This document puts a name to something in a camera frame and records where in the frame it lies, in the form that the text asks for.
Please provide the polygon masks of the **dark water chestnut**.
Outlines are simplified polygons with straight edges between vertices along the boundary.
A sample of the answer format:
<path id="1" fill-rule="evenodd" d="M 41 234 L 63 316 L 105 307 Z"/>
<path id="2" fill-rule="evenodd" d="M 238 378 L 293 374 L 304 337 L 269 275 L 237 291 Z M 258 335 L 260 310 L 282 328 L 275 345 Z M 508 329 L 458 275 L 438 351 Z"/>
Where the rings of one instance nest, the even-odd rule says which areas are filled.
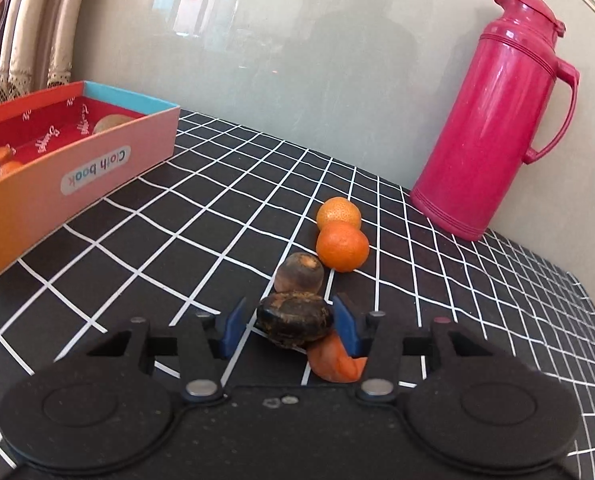
<path id="1" fill-rule="evenodd" d="M 317 294 L 323 283 L 320 260 L 307 252 L 295 252 L 279 266 L 274 279 L 276 292 L 312 292 Z"/>
<path id="2" fill-rule="evenodd" d="M 256 308 L 256 328 L 284 348 L 319 341 L 329 335 L 333 324 L 332 308 L 312 292 L 274 292 Z"/>

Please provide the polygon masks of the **black white grid tablecloth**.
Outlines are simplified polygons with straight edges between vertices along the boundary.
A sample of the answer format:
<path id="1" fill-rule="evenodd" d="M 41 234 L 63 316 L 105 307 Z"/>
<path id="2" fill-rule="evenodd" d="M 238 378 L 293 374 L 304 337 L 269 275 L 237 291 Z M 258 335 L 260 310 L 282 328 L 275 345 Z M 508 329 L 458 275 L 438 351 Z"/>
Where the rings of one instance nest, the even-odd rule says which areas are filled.
<path id="1" fill-rule="evenodd" d="M 370 254 L 327 273 L 323 296 L 416 326 L 445 316 L 559 379 L 583 415 L 571 465 L 595 479 L 595 306 L 576 276 L 497 233 L 457 240 L 375 174 L 192 112 L 170 159 L 0 274 L 0 398 L 127 318 L 173 325 L 258 301 L 288 255 L 314 250 L 316 212 L 334 196 L 359 208 Z M 0 478 L 13 465 L 0 434 Z"/>

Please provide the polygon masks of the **small carrot piece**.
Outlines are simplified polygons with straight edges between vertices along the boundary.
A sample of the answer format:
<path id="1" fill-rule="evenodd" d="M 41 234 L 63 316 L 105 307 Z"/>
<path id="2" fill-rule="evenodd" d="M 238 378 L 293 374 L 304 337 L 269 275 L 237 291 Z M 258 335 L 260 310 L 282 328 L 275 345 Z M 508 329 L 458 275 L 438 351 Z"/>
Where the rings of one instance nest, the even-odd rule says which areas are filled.
<path id="1" fill-rule="evenodd" d="M 0 166 L 13 160 L 16 151 L 10 145 L 0 146 Z"/>

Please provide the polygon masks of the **colourful cardboard box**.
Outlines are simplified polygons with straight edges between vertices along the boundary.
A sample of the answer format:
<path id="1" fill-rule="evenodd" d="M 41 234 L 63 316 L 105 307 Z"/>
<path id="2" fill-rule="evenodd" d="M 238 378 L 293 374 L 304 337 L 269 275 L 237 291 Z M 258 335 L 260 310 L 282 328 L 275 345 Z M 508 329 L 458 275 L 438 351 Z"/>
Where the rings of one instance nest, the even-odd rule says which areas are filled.
<path id="1" fill-rule="evenodd" d="M 92 134 L 96 122 L 131 122 Z M 23 167 L 0 179 L 0 272 L 87 206 L 172 156 L 180 108 L 76 81 L 0 104 L 0 146 Z"/>

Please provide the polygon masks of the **brown kiwi fruit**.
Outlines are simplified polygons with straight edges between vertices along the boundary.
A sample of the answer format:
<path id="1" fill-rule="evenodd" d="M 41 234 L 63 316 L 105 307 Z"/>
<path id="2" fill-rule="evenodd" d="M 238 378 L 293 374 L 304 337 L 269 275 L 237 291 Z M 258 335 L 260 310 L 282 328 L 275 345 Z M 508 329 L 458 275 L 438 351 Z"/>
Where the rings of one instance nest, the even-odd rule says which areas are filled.
<path id="1" fill-rule="evenodd" d="M 110 114 L 102 117 L 96 122 L 94 128 L 92 128 L 92 134 L 97 134 L 102 131 L 106 131 L 115 128 L 120 125 L 124 125 L 127 122 L 131 122 L 133 118 L 123 114 Z"/>

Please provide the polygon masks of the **orange carrot chunk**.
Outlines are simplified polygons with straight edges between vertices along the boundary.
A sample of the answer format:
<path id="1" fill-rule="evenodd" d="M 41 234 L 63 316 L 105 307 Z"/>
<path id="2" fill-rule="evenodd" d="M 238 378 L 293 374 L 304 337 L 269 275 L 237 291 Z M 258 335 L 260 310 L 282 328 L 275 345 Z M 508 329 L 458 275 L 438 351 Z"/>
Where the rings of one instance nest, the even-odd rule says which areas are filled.
<path id="1" fill-rule="evenodd" d="M 306 349 L 311 370 L 327 382 L 350 384 L 363 375 L 367 358 L 352 358 L 333 330 L 329 335 L 315 341 Z"/>

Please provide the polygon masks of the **beige lace curtain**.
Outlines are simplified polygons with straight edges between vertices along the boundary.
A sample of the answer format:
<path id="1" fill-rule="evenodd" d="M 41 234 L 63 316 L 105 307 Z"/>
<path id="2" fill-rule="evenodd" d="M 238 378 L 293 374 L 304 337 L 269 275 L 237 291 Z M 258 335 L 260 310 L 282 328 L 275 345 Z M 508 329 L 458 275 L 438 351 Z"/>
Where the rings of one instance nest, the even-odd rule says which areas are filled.
<path id="1" fill-rule="evenodd" d="M 0 50 L 0 103 L 70 84 L 83 0 L 10 0 Z"/>

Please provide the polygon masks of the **large orange mandarin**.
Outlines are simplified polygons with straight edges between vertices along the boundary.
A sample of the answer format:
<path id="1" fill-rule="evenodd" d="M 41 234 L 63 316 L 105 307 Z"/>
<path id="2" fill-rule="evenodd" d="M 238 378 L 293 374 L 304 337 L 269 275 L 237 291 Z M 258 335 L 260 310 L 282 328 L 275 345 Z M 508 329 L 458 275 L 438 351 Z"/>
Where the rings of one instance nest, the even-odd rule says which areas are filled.
<path id="1" fill-rule="evenodd" d="M 17 160 L 10 160 L 10 162 L 5 162 L 0 166 L 0 179 L 8 177 L 10 174 L 18 171 L 23 167 L 22 162 L 18 162 Z"/>

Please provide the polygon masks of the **pink thermos flask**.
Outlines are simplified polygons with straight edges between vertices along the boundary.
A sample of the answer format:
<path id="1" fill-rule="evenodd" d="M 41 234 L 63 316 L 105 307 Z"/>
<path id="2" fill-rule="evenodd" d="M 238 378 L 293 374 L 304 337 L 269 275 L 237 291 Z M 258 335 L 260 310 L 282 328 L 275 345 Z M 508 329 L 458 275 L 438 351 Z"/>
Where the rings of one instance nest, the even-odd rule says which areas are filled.
<path id="1" fill-rule="evenodd" d="M 545 157 L 572 122 L 581 75 L 555 53 L 565 25 L 543 0 L 495 0 L 503 14 L 483 30 L 412 203 L 463 240 L 480 240 L 523 165 Z M 571 89 L 550 142 L 532 142 L 557 81 Z"/>

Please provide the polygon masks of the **small mandarin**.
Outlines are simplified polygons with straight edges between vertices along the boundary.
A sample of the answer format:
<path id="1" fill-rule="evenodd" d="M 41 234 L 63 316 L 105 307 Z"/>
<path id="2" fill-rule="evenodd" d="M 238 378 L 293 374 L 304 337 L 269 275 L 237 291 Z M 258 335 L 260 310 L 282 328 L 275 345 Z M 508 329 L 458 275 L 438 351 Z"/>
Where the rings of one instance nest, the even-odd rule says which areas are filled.
<path id="1" fill-rule="evenodd" d="M 322 230 L 325 226 L 328 226 L 331 222 L 344 222 L 354 228 L 359 229 L 361 227 L 361 212 L 358 207 L 341 196 L 335 196 L 326 200 L 323 203 L 316 214 L 316 223 L 319 230 Z"/>
<path id="2" fill-rule="evenodd" d="M 320 261 L 329 269 L 348 273 L 360 268 L 368 259 L 369 240 L 356 226 L 332 221 L 320 230 L 316 252 Z"/>

